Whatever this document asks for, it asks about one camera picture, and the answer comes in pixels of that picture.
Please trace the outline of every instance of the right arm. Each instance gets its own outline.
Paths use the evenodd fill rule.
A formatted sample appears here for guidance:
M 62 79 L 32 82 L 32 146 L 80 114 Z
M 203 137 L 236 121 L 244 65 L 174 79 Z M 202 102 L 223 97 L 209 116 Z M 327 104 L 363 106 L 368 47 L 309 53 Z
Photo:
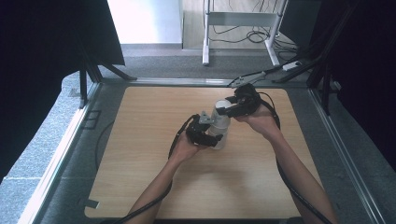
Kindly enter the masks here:
M 282 132 L 277 128 L 270 111 L 261 105 L 252 115 L 235 119 L 246 122 L 254 131 L 262 134 L 270 142 L 287 179 L 297 192 L 329 219 L 331 223 L 337 223 L 336 215 L 326 192 L 290 147 Z M 297 198 L 293 195 L 292 198 L 304 219 L 304 223 L 322 223 Z

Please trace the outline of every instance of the human arm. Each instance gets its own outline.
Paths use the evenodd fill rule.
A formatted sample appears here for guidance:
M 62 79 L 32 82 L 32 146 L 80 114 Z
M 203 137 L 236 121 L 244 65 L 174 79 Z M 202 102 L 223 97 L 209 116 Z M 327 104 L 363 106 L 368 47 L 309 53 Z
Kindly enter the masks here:
M 168 188 L 169 184 L 172 182 L 172 178 L 175 175 L 177 168 L 190 158 L 192 158 L 199 150 L 205 147 L 196 146 L 190 142 L 185 132 L 183 132 L 177 140 L 177 144 L 173 150 L 173 153 L 169 160 L 166 162 L 165 166 L 157 174 L 157 176 L 151 181 L 148 187 L 143 191 L 140 197 L 132 206 L 130 213 L 141 208 L 142 206 L 150 203 L 154 199 L 158 198 L 163 194 Z M 157 216 L 160 209 L 161 202 L 153 205 L 147 211 L 142 214 L 133 217 L 129 221 L 125 222 L 127 224 L 136 223 L 152 223 Z
M 336 215 L 326 192 L 306 169 L 305 165 L 286 141 L 282 132 L 277 128 L 275 120 L 268 108 L 261 105 L 255 113 L 235 119 L 246 122 L 254 131 L 262 134 L 270 142 L 279 165 L 296 191 L 329 219 L 331 223 L 337 223 Z M 292 198 L 304 219 L 304 223 L 323 223 L 294 195 L 292 195 Z

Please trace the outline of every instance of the white desk frame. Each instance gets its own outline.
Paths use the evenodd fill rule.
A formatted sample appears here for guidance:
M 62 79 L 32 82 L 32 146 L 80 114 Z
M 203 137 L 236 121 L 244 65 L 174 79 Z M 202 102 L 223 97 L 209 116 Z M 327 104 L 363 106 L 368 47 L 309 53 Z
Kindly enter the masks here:
M 287 1 L 281 0 L 277 13 L 260 12 L 211 12 L 210 0 L 206 1 L 205 10 L 205 38 L 203 48 L 203 65 L 209 65 L 209 26 L 261 26 L 273 27 L 270 38 L 265 40 L 265 46 L 274 66 L 279 65 L 279 60 L 273 49 L 274 39 L 279 29 Z

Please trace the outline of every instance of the human hand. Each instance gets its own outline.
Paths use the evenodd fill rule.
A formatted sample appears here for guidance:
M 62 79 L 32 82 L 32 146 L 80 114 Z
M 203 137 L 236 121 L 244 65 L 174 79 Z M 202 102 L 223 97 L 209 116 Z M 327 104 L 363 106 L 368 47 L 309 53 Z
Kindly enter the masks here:
M 198 151 L 207 147 L 195 145 L 187 137 L 186 132 L 181 133 L 177 139 L 177 143 L 169 160 L 174 160 L 179 163 L 192 158 Z
M 235 119 L 239 122 L 246 122 L 254 131 L 262 134 L 268 140 L 281 134 L 271 111 L 264 105 L 260 105 L 251 115 L 236 117 Z

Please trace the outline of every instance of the wooden table top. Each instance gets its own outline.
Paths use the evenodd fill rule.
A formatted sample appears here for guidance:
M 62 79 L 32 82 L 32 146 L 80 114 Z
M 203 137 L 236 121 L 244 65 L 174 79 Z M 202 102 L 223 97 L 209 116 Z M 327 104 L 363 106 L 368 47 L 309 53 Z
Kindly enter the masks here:
M 130 87 L 118 115 L 90 200 L 87 217 L 124 217 L 160 172 L 176 132 L 193 114 L 212 113 L 226 88 Z M 320 183 L 286 91 L 257 89 L 274 100 L 281 130 Z M 270 102 L 266 96 L 262 99 Z M 232 119 L 226 146 L 206 149 L 177 171 L 157 218 L 287 218 L 299 216 L 276 168 L 271 145 L 246 123 Z

